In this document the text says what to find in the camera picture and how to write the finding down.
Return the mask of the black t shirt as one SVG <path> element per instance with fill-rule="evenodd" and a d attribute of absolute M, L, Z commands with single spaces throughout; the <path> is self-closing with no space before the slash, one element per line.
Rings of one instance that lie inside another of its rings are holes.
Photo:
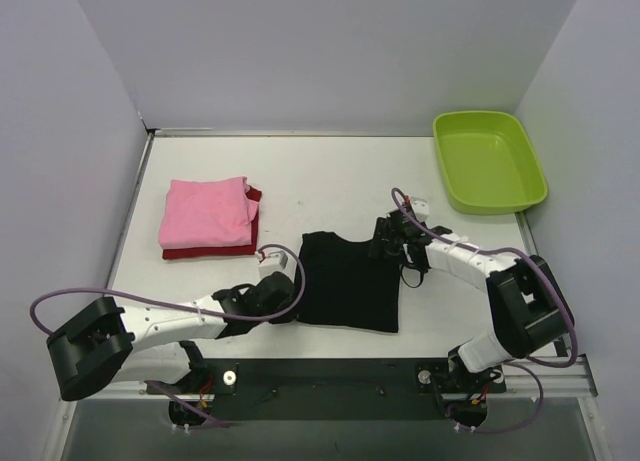
<path fill-rule="evenodd" d="M 333 232 L 302 236 L 304 271 L 295 285 L 303 295 L 291 312 L 301 323 L 388 334 L 399 331 L 400 269 L 369 256 L 369 241 L 347 241 Z"/>

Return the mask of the green plastic tray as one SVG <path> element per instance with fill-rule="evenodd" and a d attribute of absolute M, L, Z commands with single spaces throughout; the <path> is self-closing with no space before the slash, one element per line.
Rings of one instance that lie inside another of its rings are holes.
<path fill-rule="evenodd" d="M 502 215 L 545 200 L 544 172 L 521 124 L 498 111 L 443 113 L 433 121 L 439 170 L 458 212 Z"/>

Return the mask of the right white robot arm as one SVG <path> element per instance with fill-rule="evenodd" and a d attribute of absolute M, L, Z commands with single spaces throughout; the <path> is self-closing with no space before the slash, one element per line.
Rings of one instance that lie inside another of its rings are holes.
<path fill-rule="evenodd" d="M 488 298 L 491 327 L 449 351 L 451 378 L 478 378 L 569 333 L 572 315 L 543 258 L 487 254 L 446 227 L 415 224 L 407 218 L 410 213 L 406 207 L 376 220 L 369 256 L 420 275 L 448 273 Z"/>

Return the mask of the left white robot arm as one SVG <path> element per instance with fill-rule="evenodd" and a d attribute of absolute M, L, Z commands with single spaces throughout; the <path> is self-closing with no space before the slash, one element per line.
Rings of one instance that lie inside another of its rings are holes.
<path fill-rule="evenodd" d="M 78 401 L 111 383 L 160 381 L 193 392 L 205 368 L 183 344 L 249 333 L 287 310 L 294 282 L 274 272 L 258 284 L 222 289 L 190 303 L 120 306 L 113 295 L 84 307 L 46 341 L 60 395 Z"/>

